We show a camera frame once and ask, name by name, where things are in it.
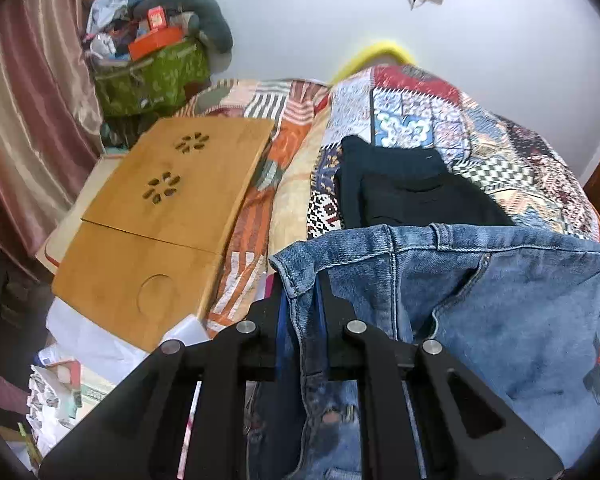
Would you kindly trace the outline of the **blue denim jeans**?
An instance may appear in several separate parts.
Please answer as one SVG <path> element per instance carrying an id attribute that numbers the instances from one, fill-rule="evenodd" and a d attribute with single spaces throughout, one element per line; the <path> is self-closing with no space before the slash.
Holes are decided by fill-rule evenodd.
<path id="1" fill-rule="evenodd" d="M 573 464 L 600 429 L 600 244 L 519 226 L 371 226 L 273 256 L 288 299 L 287 362 L 249 410 L 253 479 L 356 479 L 358 394 L 326 375 L 317 275 L 358 318 L 435 339 Z"/>

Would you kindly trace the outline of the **white papers pile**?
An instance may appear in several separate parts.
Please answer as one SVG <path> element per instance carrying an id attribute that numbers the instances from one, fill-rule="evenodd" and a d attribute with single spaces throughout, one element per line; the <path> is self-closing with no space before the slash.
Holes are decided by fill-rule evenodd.
<path id="1" fill-rule="evenodd" d="M 31 367 L 33 377 L 55 390 L 64 381 L 54 376 L 76 364 L 79 378 L 75 386 L 65 385 L 67 394 L 53 394 L 59 401 L 56 408 L 43 405 L 28 417 L 42 454 L 50 452 L 148 357 L 147 351 L 110 334 L 59 298 L 48 311 L 46 328 L 55 342 L 38 354 L 41 364 Z"/>

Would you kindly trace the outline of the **wooden bamboo lap desk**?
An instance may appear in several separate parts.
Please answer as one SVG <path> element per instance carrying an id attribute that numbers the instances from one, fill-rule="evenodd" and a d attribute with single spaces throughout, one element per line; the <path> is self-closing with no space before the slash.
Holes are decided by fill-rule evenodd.
<path id="1" fill-rule="evenodd" d="M 158 120 L 81 219 L 53 292 L 90 321 L 151 352 L 203 315 L 272 120 Z"/>

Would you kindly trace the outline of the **colourful patchwork quilt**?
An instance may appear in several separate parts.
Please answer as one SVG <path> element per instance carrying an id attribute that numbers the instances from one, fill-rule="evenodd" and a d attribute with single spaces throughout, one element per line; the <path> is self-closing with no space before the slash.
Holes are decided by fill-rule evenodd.
<path id="1" fill-rule="evenodd" d="M 600 215 L 566 162 L 536 132 L 486 110 L 414 65 L 377 65 L 335 84 L 311 174 L 306 222 L 319 237 L 343 226 L 336 174 L 341 142 L 434 148 L 453 174 L 493 198 L 520 226 L 600 242 Z"/>

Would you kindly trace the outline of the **striped orange bed sheet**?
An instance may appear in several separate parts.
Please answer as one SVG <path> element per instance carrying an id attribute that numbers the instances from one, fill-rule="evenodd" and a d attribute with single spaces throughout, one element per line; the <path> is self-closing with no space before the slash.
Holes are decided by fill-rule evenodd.
<path id="1" fill-rule="evenodd" d="M 265 118 L 274 122 L 248 186 L 242 208 L 202 320 L 209 336 L 240 321 L 268 270 L 268 231 L 280 180 L 325 106 L 328 87 L 302 79 L 222 79 L 192 96 L 178 117 Z"/>

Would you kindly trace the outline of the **dark folded garment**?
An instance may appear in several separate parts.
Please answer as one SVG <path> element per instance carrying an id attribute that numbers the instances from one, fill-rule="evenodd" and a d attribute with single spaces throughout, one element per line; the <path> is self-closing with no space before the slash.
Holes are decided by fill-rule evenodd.
<path id="1" fill-rule="evenodd" d="M 513 223 L 478 185 L 449 172 L 434 148 L 380 148 L 347 136 L 341 149 L 337 191 L 346 229 Z"/>

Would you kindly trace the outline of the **pink striped curtain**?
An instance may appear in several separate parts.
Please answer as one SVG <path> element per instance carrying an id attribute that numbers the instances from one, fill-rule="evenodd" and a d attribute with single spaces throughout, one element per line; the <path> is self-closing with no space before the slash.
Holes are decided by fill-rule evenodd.
<path id="1" fill-rule="evenodd" d="M 93 0 L 0 0 L 0 252 L 35 258 L 104 151 L 81 39 Z"/>

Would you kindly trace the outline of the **green fabric storage bag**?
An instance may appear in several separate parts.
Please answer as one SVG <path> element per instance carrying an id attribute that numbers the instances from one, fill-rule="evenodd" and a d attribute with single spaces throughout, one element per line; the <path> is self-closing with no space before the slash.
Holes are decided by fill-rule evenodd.
<path id="1" fill-rule="evenodd" d="M 184 39 L 125 66 L 94 69 L 95 93 L 106 117 L 125 117 L 178 108 L 188 84 L 210 77 L 207 51 L 196 39 Z"/>

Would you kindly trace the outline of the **yellow plush pillow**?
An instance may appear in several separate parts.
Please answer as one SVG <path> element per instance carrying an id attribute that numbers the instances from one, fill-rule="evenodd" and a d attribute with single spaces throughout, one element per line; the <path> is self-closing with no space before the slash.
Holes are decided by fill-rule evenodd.
<path id="1" fill-rule="evenodd" d="M 369 46 L 363 48 L 358 54 L 344 64 L 340 70 L 332 77 L 330 85 L 338 84 L 352 75 L 364 70 L 365 67 L 370 67 L 378 64 L 382 60 L 390 60 L 398 65 L 411 64 L 415 65 L 416 61 L 411 52 L 407 48 L 402 47 L 392 40 L 375 41 Z"/>

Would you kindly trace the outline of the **orange box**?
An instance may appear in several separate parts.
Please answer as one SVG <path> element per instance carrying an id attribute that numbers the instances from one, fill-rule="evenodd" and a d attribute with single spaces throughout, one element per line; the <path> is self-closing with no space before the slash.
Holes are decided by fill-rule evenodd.
<path id="1" fill-rule="evenodd" d="M 153 29 L 129 44 L 131 60 L 138 61 L 152 52 L 177 44 L 183 37 L 183 31 L 178 27 Z"/>

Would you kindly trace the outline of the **pile of clothes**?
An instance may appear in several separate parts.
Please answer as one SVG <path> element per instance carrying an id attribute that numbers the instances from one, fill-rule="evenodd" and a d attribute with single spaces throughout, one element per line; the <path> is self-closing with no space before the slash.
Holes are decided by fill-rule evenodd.
<path id="1" fill-rule="evenodd" d="M 86 21 L 83 47 L 91 58 L 128 58 L 136 39 L 138 19 L 133 11 L 145 0 L 94 0 Z"/>

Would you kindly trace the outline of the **grey plush toy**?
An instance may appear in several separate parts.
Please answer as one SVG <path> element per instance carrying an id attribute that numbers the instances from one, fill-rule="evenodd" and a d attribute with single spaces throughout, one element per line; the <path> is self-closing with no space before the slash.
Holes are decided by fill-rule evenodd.
<path id="1" fill-rule="evenodd" d="M 230 26 L 215 0 L 143 0 L 134 6 L 132 17 L 141 21 L 148 11 L 161 6 L 166 16 L 187 14 L 186 36 L 195 36 L 206 47 L 225 54 L 234 47 Z"/>

